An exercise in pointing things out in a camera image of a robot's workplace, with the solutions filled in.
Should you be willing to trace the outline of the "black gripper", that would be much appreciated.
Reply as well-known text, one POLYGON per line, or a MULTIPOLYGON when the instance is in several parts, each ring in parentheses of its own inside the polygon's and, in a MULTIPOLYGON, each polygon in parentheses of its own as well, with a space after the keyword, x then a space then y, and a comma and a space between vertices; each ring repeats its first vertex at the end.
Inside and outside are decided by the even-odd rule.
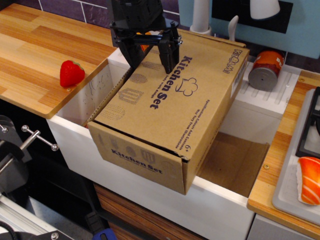
POLYGON ((136 69, 144 59, 142 45, 158 46, 161 64, 171 73, 179 62, 181 36, 178 22, 165 18, 161 1, 112 0, 111 7, 110 28, 130 67, 136 69))

